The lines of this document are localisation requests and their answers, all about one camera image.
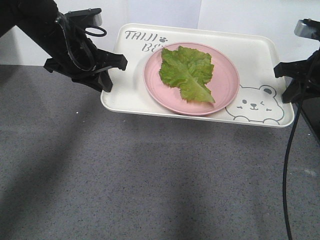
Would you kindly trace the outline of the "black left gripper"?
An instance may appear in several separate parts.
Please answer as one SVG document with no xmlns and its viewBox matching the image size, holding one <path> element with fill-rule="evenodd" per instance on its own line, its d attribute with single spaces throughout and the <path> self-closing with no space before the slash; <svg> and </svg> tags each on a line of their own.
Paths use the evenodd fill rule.
<svg viewBox="0 0 320 240">
<path fill-rule="evenodd" d="M 107 31 L 101 26 L 77 25 L 64 14 L 54 20 L 58 53 L 48 58 L 44 68 L 70 77 L 78 83 L 93 82 L 92 88 L 98 92 L 110 93 L 113 87 L 107 68 L 125 70 L 128 60 L 123 54 L 101 50 L 89 37 L 104 37 Z"/>
</svg>

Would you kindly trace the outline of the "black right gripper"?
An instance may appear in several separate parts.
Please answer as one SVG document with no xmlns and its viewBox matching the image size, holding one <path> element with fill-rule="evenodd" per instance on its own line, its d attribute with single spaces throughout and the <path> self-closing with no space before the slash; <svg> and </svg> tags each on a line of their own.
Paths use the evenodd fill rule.
<svg viewBox="0 0 320 240">
<path fill-rule="evenodd" d="M 297 103 L 320 97 L 320 50 L 307 60 L 280 62 L 273 68 L 274 76 L 293 78 L 282 94 L 284 103 Z"/>
</svg>

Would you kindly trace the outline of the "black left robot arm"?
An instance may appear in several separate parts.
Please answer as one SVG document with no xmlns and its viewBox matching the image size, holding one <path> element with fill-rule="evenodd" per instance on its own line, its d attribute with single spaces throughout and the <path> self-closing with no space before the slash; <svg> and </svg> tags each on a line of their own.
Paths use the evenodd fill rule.
<svg viewBox="0 0 320 240">
<path fill-rule="evenodd" d="M 0 34 L 17 26 L 47 54 L 44 68 L 71 78 L 98 92 L 110 92 L 113 82 L 109 69 L 124 71 L 128 61 L 96 47 L 90 37 L 104 37 L 101 9 L 61 13 L 53 0 L 2 0 Z"/>
</svg>

